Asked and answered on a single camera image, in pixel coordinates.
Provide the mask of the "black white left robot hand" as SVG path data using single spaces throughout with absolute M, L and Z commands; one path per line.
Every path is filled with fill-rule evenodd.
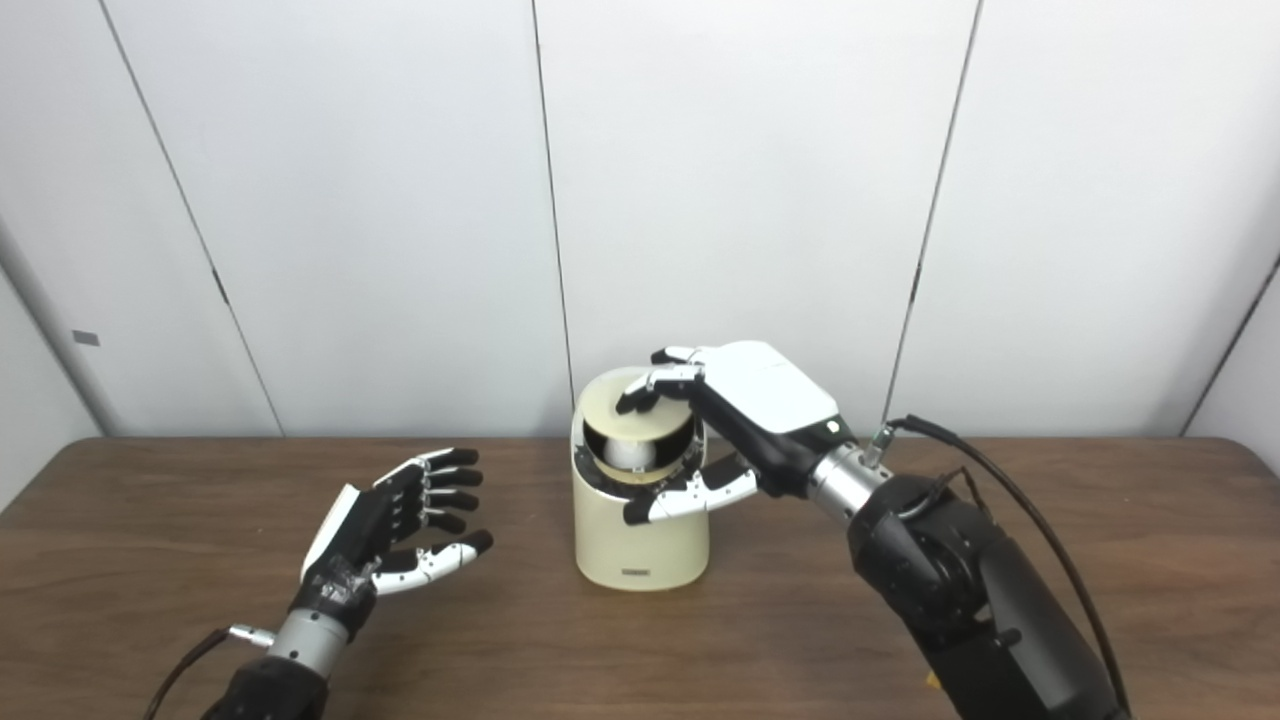
M 420 454 L 367 487 L 346 484 L 303 557 L 291 611 L 335 621 L 353 639 L 384 594 L 416 591 L 476 561 L 493 544 L 460 512 L 479 500 L 475 448 Z

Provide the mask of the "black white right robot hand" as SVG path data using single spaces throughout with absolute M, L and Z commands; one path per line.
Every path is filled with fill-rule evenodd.
M 614 410 L 649 413 L 660 398 L 685 401 L 733 455 L 628 501 L 623 520 L 631 527 L 710 512 L 758 491 L 804 498 L 820 461 L 856 442 L 835 398 L 763 341 L 668 346 L 652 363 Z

